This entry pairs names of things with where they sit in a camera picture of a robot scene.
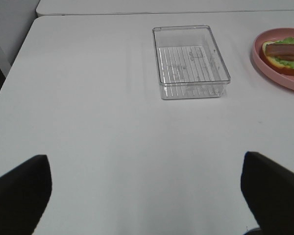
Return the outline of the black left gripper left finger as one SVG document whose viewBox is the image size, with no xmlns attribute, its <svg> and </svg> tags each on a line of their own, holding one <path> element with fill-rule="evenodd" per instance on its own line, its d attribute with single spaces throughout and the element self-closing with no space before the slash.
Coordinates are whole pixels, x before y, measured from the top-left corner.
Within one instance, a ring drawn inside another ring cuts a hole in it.
<svg viewBox="0 0 294 235">
<path fill-rule="evenodd" d="M 36 155 L 0 177 L 0 235 L 34 233 L 49 202 L 52 178 L 46 155 Z"/>
</svg>

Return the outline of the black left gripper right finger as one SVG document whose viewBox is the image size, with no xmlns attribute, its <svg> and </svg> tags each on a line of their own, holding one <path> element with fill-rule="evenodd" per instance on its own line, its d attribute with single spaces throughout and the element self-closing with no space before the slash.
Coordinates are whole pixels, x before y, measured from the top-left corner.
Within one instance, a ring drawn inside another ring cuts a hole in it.
<svg viewBox="0 0 294 235">
<path fill-rule="evenodd" d="M 258 152 L 246 152 L 241 192 L 259 227 L 249 235 L 294 235 L 294 173 Z"/>
</svg>

